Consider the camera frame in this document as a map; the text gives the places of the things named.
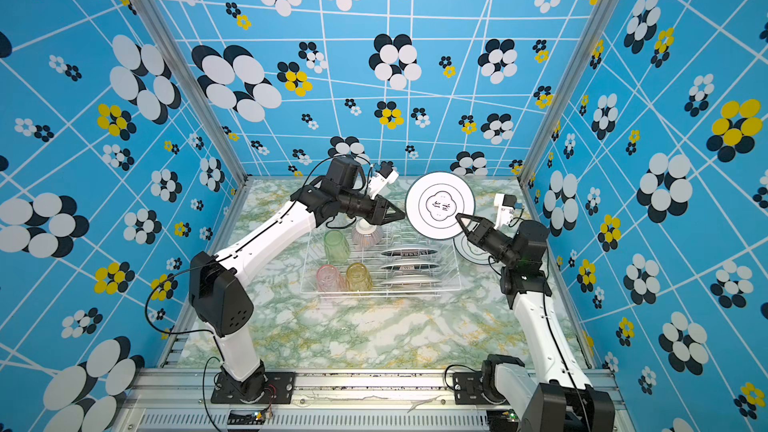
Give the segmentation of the white plate black flower outline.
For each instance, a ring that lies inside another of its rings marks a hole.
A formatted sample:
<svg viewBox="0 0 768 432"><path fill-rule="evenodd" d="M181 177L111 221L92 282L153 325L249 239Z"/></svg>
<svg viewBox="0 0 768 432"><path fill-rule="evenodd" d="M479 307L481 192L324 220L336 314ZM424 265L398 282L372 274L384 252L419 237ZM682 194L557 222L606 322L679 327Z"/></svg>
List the white plate black flower outline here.
<svg viewBox="0 0 768 432"><path fill-rule="evenodd" d="M490 264L490 254L478 246L472 244L466 235L458 235L453 238L456 252L466 261L476 265Z"/></svg>

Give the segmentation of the white plate green red rim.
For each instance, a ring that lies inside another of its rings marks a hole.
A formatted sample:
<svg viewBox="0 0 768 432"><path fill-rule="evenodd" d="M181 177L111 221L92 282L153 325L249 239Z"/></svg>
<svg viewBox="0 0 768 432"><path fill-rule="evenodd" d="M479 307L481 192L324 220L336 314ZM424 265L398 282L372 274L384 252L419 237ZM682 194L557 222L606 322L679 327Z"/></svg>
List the white plate green red rim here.
<svg viewBox="0 0 768 432"><path fill-rule="evenodd" d="M387 248L381 252L381 255L390 258L422 258L437 253L438 250L433 247L412 245Z"/></svg>

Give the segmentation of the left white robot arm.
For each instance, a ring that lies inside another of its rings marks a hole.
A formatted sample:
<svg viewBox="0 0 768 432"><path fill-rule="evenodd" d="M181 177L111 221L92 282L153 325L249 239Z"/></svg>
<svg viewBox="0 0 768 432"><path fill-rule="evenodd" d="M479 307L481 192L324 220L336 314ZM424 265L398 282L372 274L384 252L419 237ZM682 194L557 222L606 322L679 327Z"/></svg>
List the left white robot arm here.
<svg viewBox="0 0 768 432"><path fill-rule="evenodd" d="M286 248L339 214L371 225L403 220L383 197L398 173L383 162L365 174L349 155L329 159L325 174L306 181L264 224L234 244L197 254L190 264L188 301L221 355L221 374L247 401L265 387L265 367L248 328L255 310L248 286Z"/></svg>

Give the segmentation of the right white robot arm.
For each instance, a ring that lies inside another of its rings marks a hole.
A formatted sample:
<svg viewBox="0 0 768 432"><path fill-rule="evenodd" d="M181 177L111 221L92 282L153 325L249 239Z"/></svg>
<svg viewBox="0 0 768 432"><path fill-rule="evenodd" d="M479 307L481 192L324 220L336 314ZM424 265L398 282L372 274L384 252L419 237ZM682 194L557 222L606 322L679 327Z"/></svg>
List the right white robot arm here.
<svg viewBox="0 0 768 432"><path fill-rule="evenodd" d="M511 356L490 354L482 364L482 391L506 402L520 431L611 431L615 407L596 389L572 353L554 310L542 259L549 229L524 220L513 236L479 216L459 213L468 241L501 264L499 287L525 334L535 375Z"/></svg>

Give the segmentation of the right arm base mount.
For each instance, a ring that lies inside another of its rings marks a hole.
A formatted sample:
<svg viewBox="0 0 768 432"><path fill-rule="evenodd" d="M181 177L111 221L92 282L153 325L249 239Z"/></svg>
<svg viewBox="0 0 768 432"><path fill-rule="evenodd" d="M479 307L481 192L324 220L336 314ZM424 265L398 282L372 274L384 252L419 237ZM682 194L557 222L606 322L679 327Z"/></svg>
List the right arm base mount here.
<svg viewBox="0 0 768 432"><path fill-rule="evenodd" d="M485 394L480 372L451 372L448 383L456 405L492 405Z"/></svg>

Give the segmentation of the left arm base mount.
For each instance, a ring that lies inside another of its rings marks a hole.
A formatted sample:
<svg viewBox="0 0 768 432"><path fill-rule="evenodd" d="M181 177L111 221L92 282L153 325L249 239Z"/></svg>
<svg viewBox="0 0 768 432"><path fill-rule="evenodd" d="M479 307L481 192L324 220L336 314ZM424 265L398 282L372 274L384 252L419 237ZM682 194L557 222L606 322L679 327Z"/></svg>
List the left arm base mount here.
<svg viewBox="0 0 768 432"><path fill-rule="evenodd" d="M295 388L295 372L256 372L245 381L237 381L225 370L214 378L210 401L213 404L290 404Z"/></svg>

